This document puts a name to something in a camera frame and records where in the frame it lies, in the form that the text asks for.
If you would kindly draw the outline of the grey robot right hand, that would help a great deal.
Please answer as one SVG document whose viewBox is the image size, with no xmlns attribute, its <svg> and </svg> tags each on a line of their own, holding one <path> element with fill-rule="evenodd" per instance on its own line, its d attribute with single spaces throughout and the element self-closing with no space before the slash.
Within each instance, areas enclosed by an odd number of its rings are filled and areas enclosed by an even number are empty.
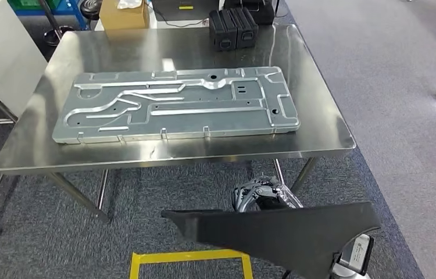
<svg viewBox="0 0 436 279">
<path fill-rule="evenodd" d="M 294 193 L 275 176 L 259 176 L 234 188 L 232 207 L 246 212 L 256 203 L 260 210 L 303 208 Z"/>
</svg>

